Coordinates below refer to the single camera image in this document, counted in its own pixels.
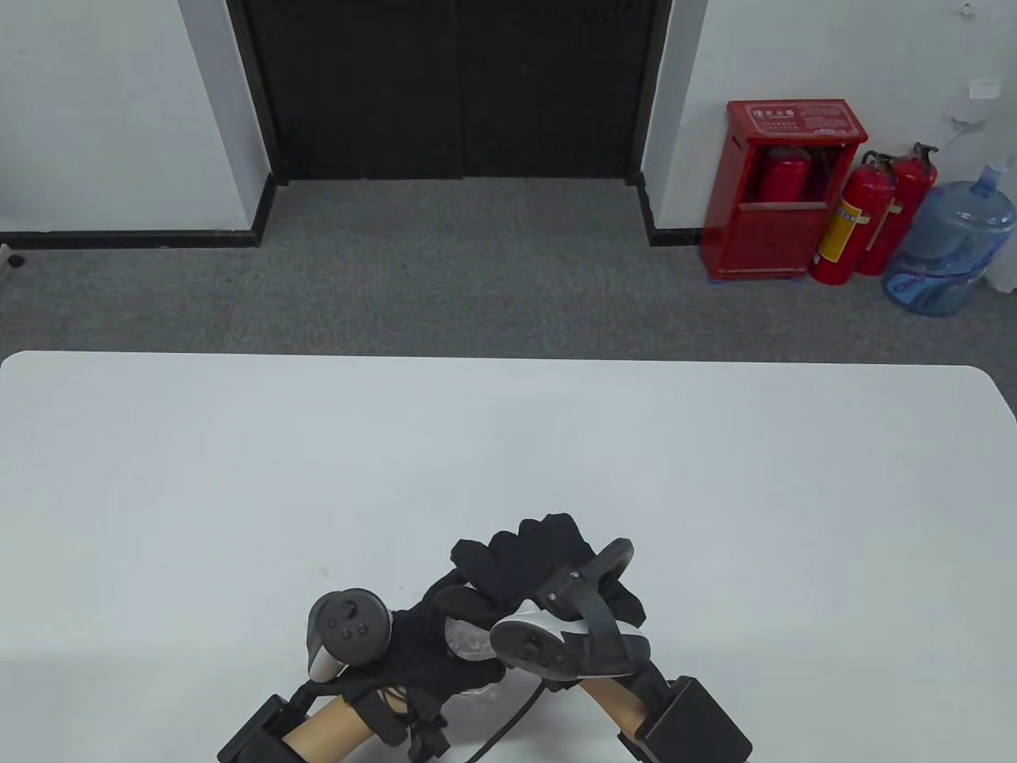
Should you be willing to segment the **person's right hand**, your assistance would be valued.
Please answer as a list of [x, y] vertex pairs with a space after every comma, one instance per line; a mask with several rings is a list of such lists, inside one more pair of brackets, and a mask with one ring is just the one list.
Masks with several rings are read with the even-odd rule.
[[580, 571], [595, 556], [569, 513], [523, 520], [515, 532], [499, 531], [485, 544], [460, 539], [450, 552], [455, 581], [437, 593], [435, 606], [451, 620], [488, 631], [553, 575]]

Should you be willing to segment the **person's left hand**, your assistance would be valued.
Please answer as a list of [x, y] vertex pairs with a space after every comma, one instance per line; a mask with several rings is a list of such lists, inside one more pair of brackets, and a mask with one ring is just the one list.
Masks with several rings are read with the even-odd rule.
[[465, 691], [498, 684], [506, 668], [498, 659], [468, 661], [450, 650], [446, 615], [437, 607], [436, 597], [451, 587], [464, 585], [456, 571], [439, 579], [409, 610], [393, 615], [391, 643], [377, 661], [360, 668], [348, 668], [341, 676], [341, 697], [354, 705], [363, 696], [374, 694], [396, 715], [416, 710], [414, 699], [427, 696], [428, 703], [440, 707]]

